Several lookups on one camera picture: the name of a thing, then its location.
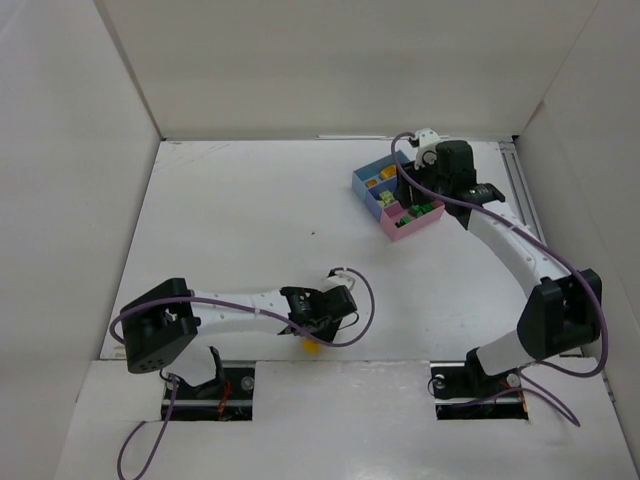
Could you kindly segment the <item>yellow large lego brick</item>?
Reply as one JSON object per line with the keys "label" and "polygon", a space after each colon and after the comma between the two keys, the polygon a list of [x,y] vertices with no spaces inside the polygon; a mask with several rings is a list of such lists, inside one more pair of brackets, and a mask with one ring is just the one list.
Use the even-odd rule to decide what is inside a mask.
{"label": "yellow large lego brick", "polygon": [[315,355],[319,353],[321,346],[318,343],[309,340],[304,342],[304,349],[307,353]]}

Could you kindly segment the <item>dark green lego brick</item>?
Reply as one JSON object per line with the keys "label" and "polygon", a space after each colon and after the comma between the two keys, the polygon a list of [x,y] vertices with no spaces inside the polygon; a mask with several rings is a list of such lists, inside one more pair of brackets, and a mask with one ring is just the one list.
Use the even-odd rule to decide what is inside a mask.
{"label": "dark green lego brick", "polygon": [[409,208],[408,213],[413,217],[420,217],[424,214],[422,205],[413,205]]}

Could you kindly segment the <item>pale green rounded lego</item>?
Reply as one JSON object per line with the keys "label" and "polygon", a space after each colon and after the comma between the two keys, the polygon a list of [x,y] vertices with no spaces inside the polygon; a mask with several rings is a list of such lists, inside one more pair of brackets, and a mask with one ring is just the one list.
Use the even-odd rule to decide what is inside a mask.
{"label": "pale green rounded lego", "polygon": [[384,190],[379,194],[378,203],[382,208],[385,208],[395,202],[393,193],[389,190]]}

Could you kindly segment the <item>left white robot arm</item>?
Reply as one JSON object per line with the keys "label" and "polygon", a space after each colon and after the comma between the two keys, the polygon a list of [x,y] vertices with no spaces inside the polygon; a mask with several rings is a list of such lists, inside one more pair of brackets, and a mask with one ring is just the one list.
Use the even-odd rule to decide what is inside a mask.
{"label": "left white robot arm", "polygon": [[327,277],[318,288],[285,286],[262,293],[208,294],[171,278],[120,311],[127,370],[164,371],[190,387],[220,383],[216,335],[295,335],[332,342],[344,318],[357,313],[346,282]]}

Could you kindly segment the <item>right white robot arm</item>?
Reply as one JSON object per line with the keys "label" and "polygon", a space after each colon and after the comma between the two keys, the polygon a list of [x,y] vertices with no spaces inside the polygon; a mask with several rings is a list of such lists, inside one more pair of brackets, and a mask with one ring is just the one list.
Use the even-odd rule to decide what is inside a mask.
{"label": "right white robot arm", "polygon": [[405,207],[436,200],[503,263],[527,297],[514,330],[469,351],[461,384],[479,391],[503,375],[600,342],[601,354],[585,377],[598,375],[609,354],[609,332],[601,306],[602,281],[579,271],[538,240],[520,222],[505,195],[477,179],[471,145],[443,140],[432,131],[400,135],[415,148],[414,160],[398,163],[395,196]]}

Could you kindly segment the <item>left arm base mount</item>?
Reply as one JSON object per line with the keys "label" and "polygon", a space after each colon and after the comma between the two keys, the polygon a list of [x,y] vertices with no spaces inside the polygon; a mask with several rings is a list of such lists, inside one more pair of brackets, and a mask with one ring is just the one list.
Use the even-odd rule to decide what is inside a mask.
{"label": "left arm base mount", "polygon": [[172,421],[251,421],[255,387],[255,362],[223,361],[219,351],[208,347],[204,357],[213,378],[191,386],[176,376],[177,394],[169,418]]}

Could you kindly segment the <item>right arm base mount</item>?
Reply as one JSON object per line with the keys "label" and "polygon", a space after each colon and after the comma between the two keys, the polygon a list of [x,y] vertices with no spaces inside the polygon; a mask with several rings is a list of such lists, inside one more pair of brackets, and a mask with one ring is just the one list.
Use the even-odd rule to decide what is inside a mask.
{"label": "right arm base mount", "polygon": [[528,420],[521,380],[514,370],[472,377],[463,362],[432,362],[427,383],[440,421]]}

